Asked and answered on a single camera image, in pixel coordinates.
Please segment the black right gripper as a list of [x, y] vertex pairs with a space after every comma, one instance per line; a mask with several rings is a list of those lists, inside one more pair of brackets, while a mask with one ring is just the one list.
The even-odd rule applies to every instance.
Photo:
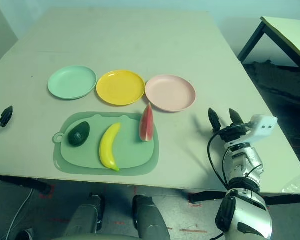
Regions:
[[212, 108], [208, 109], [208, 118], [211, 123], [213, 132], [218, 132], [220, 130], [220, 138], [226, 143], [238, 140], [240, 137], [245, 136], [248, 131], [247, 124], [243, 122], [238, 112], [230, 108], [229, 115], [232, 121], [232, 125], [220, 130], [221, 124], [219, 121], [219, 116]]

